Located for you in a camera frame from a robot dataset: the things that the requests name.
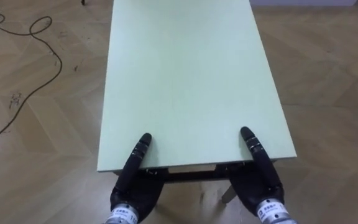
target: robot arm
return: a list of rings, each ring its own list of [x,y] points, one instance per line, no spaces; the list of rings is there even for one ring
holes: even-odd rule
[[[265,149],[249,128],[243,127],[241,135],[254,160],[227,166],[240,201],[262,224],[297,224],[284,206],[283,185]],[[157,204],[164,181],[153,175],[164,176],[168,169],[139,170],[151,140],[144,134],[128,158],[112,190],[106,224],[138,224]]]

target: light green tabletop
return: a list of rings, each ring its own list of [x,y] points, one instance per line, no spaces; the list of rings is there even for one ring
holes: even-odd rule
[[[108,57],[98,171],[296,156],[248,0],[115,0]]]

